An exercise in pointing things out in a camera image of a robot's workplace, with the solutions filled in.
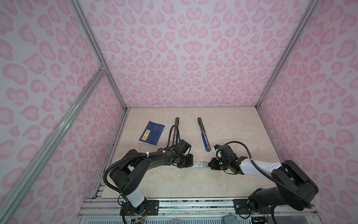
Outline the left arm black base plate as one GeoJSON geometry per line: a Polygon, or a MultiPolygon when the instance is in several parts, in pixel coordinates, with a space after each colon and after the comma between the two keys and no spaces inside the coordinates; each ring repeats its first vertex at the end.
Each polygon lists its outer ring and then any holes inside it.
{"type": "Polygon", "coordinates": [[[159,200],[145,199],[138,207],[134,207],[129,201],[123,202],[120,215],[124,216],[156,216],[159,210],[159,200]]]}

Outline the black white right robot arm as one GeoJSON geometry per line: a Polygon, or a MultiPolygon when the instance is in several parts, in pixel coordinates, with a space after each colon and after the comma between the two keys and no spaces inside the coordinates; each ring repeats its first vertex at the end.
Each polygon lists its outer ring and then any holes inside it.
{"type": "Polygon", "coordinates": [[[215,158],[208,164],[212,170],[230,171],[232,175],[253,175],[268,179],[275,187],[256,189],[247,200],[251,213],[259,213],[266,207],[288,205],[297,211],[311,209],[312,200],[319,192],[318,186],[291,160],[263,162],[248,156],[238,157],[230,142],[215,145],[215,158]]]}

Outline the red white staple box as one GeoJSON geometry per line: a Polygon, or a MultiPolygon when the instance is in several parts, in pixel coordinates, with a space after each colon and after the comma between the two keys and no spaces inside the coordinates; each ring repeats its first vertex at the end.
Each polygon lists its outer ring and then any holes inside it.
{"type": "Polygon", "coordinates": [[[203,168],[204,167],[204,163],[202,161],[194,161],[192,168],[203,168]]]}

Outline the blue long stapler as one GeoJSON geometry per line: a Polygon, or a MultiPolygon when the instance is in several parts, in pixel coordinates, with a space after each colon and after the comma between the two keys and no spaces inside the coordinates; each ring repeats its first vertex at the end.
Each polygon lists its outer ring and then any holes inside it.
{"type": "Polygon", "coordinates": [[[210,147],[210,144],[209,144],[207,135],[206,135],[205,128],[204,128],[204,126],[203,126],[202,119],[201,119],[200,117],[198,118],[198,124],[199,124],[200,130],[201,130],[201,136],[202,136],[202,140],[203,140],[203,144],[204,144],[205,150],[206,150],[207,152],[210,152],[210,151],[211,151],[211,147],[210,147]]]}

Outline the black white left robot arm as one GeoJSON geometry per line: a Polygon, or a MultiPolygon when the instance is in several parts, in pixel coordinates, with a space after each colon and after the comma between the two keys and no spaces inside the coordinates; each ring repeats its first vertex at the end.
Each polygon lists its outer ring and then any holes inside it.
{"type": "Polygon", "coordinates": [[[176,145],[159,148],[156,152],[141,153],[132,149],[107,168],[103,182],[122,196],[131,212],[141,215],[149,210],[146,197],[139,189],[146,172],[160,166],[191,167],[194,162],[191,147],[185,140],[180,140],[176,145]]]}

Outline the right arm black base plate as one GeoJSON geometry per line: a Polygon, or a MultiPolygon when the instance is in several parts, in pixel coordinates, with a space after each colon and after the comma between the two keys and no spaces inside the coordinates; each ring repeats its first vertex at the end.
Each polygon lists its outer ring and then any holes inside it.
{"type": "Polygon", "coordinates": [[[257,214],[271,214],[271,206],[262,207],[256,202],[250,201],[247,198],[233,199],[234,209],[236,215],[257,215],[257,214]]]}

